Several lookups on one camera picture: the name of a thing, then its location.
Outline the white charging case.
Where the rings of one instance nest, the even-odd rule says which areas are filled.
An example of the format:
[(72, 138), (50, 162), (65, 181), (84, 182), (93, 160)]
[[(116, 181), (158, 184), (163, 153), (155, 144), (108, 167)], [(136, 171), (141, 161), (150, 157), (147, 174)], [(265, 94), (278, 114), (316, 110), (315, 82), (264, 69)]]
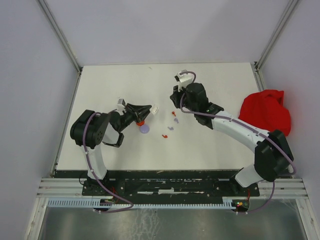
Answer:
[(157, 105), (153, 105), (151, 108), (150, 108), (150, 112), (155, 115), (157, 114), (157, 112), (159, 111), (159, 107)]

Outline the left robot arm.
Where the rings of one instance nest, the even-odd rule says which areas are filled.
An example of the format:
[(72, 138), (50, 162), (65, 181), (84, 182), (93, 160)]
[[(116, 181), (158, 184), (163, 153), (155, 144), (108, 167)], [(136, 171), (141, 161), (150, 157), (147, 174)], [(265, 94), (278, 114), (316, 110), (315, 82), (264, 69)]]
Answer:
[(108, 113), (84, 110), (72, 124), (70, 137), (82, 148), (87, 177), (95, 180), (93, 189), (99, 195), (106, 195), (111, 189), (111, 183), (105, 179), (108, 170), (101, 145), (119, 148), (125, 138), (125, 128), (132, 123), (142, 123), (152, 110), (152, 105), (134, 105), (121, 99), (117, 108)]

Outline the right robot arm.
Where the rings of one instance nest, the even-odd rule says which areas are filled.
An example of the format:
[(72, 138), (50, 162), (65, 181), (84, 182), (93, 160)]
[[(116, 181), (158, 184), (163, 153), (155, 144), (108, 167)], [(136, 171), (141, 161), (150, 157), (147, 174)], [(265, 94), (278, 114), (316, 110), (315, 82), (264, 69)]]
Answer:
[(170, 99), (177, 109), (194, 115), (199, 124), (226, 134), (253, 152), (253, 164), (241, 168), (229, 183), (234, 195), (242, 195), (252, 184), (273, 182), (293, 164), (294, 157), (282, 131), (268, 131), (233, 117), (209, 101), (201, 83), (190, 83), (186, 87), (175, 85)]

